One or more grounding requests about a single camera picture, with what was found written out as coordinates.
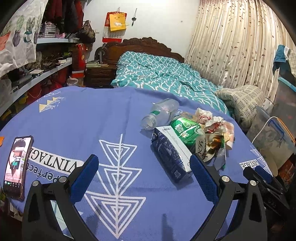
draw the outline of teal patterned comforter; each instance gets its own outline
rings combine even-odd
[[[224,102],[215,95],[220,87],[173,58],[125,52],[118,60],[116,79],[111,85],[170,92],[229,114]]]

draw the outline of blue gripper pad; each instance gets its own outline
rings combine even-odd
[[[219,201],[218,186],[201,162],[202,160],[199,160],[196,155],[192,155],[190,157],[190,168],[207,200],[216,205]]]
[[[99,159],[96,155],[91,155],[87,165],[83,168],[80,175],[76,178],[71,186],[70,201],[74,205],[80,202],[93,180],[99,166]]]
[[[256,166],[255,171],[268,183],[270,184],[272,182],[272,176],[265,171],[262,167]]]

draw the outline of wall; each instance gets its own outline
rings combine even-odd
[[[96,49],[102,46],[102,34],[107,12],[120,7],[127,13],[123,39],[152,37],[186,57],[197,22],[200,0],[91,0],[85,7],[84,20],[91,21],[96,42],[88,61],[94,59]],[[137,9],[134,25],[131,18]]]

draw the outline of transparent bottle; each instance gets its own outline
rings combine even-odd
[[[151,108],[150,114],[142,119],[141,126],[145,130],[153,130],[158,126],[166,126],[174,118],[178,108],[179,102],[174,99],[165,99],[155,103]]]

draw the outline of smartphone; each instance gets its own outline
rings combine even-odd
[[[3,191],[8,197],[24,201],[26,167],[33,137],[16,137],[11,147],[3,181]]]

